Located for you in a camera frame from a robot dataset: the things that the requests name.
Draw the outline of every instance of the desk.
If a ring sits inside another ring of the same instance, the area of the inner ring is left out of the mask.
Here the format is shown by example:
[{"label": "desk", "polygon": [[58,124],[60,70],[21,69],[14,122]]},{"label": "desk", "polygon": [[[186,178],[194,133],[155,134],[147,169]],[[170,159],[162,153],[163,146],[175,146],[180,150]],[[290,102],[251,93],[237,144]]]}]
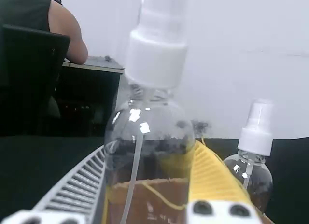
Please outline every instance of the desk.
[{"label": "desk", "polygon": [[77,65],[69,61],[65,61],[63,62],[62,66],[120,74],[123,74],[125,72],[124,67],[119,65],[115,60],[112,59],[111,61],[106,61],[104,57],[100,56],[89,56],[88,60],[82,65]]},{"label": "desk", "polygon": [[103,57],[90,56],[83,65],[64,62],[55,94],[61,124],[49,135],[102,136],[115,109],[123,73],[121,65]]}]

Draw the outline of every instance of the white wall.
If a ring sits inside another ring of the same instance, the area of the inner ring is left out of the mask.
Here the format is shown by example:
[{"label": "white wall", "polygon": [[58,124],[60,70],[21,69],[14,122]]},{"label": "white wall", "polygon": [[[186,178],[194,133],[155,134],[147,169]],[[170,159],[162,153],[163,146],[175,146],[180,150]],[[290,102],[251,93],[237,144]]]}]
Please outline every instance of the white wall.
[{"label": "white wall", "polygon": [[[309,136],[308,1],[191,0],[176,100],[191,119],[210,124],[209,137],[238,138],[254,98],[274,100],[275,138]],[[63,3],[80,21],[90,54],[124,63],[138,0]]]},{"label": "white wall", "polygon": [[78,20],[92,56],[123,62],[128,36],[136,26],[140,0],[62,0]]}]

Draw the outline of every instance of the bottle cap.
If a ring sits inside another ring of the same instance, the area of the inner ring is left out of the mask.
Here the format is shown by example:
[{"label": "bottle cap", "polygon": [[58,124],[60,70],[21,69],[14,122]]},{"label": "bottle cap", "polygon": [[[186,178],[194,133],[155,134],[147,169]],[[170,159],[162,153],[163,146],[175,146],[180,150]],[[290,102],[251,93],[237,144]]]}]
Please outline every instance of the bottle cap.
[{"label": "bottle cap", "polygon": [[240,135],[238,149],[270,156],[273,140],[270,130],[272,110],[273,103],[267,100],[257,100],[252,104],[247,125]]},{"label": "bottle cap", "polygon": [[186,6],[187,0],[144,0],[129,39],[125,75],[130,81],[161,89],[179,84],[187,52]]}]

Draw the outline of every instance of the screw hole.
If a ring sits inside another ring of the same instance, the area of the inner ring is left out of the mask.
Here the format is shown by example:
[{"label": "screw hole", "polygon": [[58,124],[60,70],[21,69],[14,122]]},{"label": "screw hole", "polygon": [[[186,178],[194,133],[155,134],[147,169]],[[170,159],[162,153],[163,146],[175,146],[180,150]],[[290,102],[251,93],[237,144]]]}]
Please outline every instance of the screw hole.
[{"label": "screw hole", "polygon": [[33,217],[33,218],[29,218],[28,220],[24,221],[22,224],[40,224],[40,223],[41,223],[40,218]]},{"label": "screw hole", "polygon": [[208,202],[198,201],[194,204],[193,212],[202,215],[212,215],[212,208]]},{"label": "screw hole", "polygon": [[76,221],[75,219],[67,219],[61,224],[78,224],[78,221]]},{"label": "screw hole", "polygon": [[248,209],[241,205],[232,206],[230,213],[233,216],[239,216],[239,217],[249,217],[250,216]]}]

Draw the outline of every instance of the bottle neck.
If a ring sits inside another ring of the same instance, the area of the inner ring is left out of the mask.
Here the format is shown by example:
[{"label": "bottle neck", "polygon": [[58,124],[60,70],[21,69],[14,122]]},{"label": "bottle neck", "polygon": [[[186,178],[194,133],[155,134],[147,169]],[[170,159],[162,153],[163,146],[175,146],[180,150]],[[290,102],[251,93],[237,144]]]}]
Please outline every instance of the bottle neck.
[{"label": "bottle neck", "polygon": [[147,102],[167,102],[173,97],[172,90],[150,89],[137,84],[130,84],[130,103]]},{"label": "bottle neck", "polygon": [[247,163],[254,162],[257,165],[265,163],[265,157],[263,155],[254,154],[243,150],[239,150],[238,155],[241,157],[243,161]]}]

